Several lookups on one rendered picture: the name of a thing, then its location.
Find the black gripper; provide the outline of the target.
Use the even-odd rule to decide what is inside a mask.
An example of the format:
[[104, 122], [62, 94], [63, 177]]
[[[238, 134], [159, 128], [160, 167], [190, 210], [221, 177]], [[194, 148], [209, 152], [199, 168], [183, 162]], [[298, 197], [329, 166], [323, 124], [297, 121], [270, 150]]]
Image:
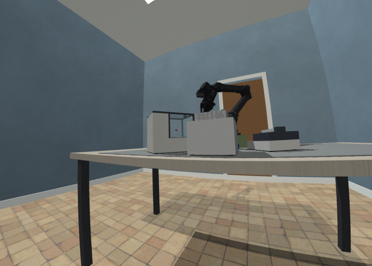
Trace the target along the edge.
[[216, 104], [213, 102], [214, 101], [214, 97], [212, 98], [212, 100], [210, 99], [207, 99], [203, 102], [201, 102], [200, 104], [200, 112], [202, 113], [202, 108], [204, 109], [203, 112], [209, 112], [213, 109], [213, 106], [215, 106]]

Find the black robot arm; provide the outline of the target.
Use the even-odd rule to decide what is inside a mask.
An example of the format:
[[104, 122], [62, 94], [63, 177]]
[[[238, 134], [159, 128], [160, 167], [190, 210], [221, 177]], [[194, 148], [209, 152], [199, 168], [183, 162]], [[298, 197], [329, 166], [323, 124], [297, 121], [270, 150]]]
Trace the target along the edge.
[[250, 86], [249, 85], [229, 85], [217, 82], [213, 85], [210, 85], [208, 82], [202, 84], [200, 89], [197, 91], [196, 96], [199, 98], [203, 98], [202, 102], [216, 97], [217, 92], [236, 92], [240, 93], [242, 96], [241, 99], [237, 102], [237, 104], [233, 107], [233, 109], [229, 112], [229, 117], [233, 117], [237, 123], [238, 120], [238, 113], [246, 104], [246, 102], [252, 98], [250, 93]]

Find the grey bench mat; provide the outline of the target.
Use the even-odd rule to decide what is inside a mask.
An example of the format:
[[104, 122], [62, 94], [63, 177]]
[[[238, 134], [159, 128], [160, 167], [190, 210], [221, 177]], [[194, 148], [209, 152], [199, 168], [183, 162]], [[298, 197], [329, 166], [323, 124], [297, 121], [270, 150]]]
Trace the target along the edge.
[[[308, 146], [310, 145], [310, 146]], [[239, 148], [236, 155], [188, 155], [187, 152], [167, 152], [154, 154], [145, 150], [131, 150], [132, 154], [119, 152], [102, 152], [102, 154], [138, 155], [138, 156], [161, 156], [161, 157], [193, 157], [193, 158], [308, 158], [308, 157], [351, 157], [351, 156], [372, 156], [372, 144], [302, 144], [301, 149], [262, 151], [247, 150]], [[247, 151], [245, 151], [247, 150]], [[166, 155], [165, 155], [166, 154]]]

